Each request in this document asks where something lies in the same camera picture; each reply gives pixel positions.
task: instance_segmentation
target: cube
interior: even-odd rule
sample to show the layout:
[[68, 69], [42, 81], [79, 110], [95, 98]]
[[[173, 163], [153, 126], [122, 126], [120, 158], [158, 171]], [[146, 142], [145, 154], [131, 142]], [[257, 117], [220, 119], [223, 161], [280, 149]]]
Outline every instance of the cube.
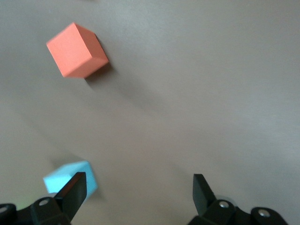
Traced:
[[87, 200], [98, 188], [92, 168], [88, 161], [64, 164], [57, 170], [45, 176], [43, 180], [48, 193], [59, 192], [77, 172], [86, 173], [87, 196], [85, 200]]
[[47, 42], [63, 77], [85, 78], [108, 63], [96, 35], [76, 23]]

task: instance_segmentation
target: metal screw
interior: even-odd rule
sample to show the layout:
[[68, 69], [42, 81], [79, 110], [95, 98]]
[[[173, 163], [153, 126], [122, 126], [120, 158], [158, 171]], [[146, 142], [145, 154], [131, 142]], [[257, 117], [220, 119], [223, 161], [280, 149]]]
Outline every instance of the metal screw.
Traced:
[[221, 202], [219, 202], [219, 206], [221, 206], [222, 208], [228, 208], [229, 204], [225, 201], [221, 201]]
[[259, 210], [258, 211], [259, 215], [261, 215], [262, 217], [270, 217], [270, 213], [267, 210]]
[[49, 202], [49, 199], [44, 199], [39, 202], [39, 206], [46, 205]]
[[1, 207], [1, 208], [0, 208], [0, 213], [5, 212], [6, 210], [8, 210], [8, 207], [7, 207], [7, 206]]

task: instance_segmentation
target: light blue cube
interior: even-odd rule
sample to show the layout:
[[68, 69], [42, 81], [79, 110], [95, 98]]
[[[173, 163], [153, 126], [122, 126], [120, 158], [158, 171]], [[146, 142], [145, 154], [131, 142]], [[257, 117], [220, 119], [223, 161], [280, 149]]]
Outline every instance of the light blue cube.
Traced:
[[92, 168], [88, 161], [64, 164], [57, 170], [45, 176], [43, 180], [48, 193], [59, 192], [77, 172], [86, 173], [87, 195], [85, 200], [87, 200], [90, 195], [98, 188]]

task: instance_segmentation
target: orange cube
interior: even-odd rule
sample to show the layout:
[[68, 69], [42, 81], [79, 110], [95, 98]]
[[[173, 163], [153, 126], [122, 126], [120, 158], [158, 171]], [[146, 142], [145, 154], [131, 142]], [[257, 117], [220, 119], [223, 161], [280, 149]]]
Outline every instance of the orange cube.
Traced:
[[96, 35], [76, 23], [47, 42], [63, 77], [85, 78], [108, 63]]

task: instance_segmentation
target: gray surface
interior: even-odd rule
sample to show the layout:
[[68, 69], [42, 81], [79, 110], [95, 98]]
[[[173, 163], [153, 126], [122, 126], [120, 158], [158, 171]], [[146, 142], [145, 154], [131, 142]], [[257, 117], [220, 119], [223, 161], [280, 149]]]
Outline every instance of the gray surface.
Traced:
[[[299, 224], [300, 2], [0, 3], [0, 202], [25, 207], [79, 159], [100, 189], [79, 224], [184, 225], [193, 173], [246, 212]], [[46, 42], [71, 22], [111, 67], [64, 79]]]

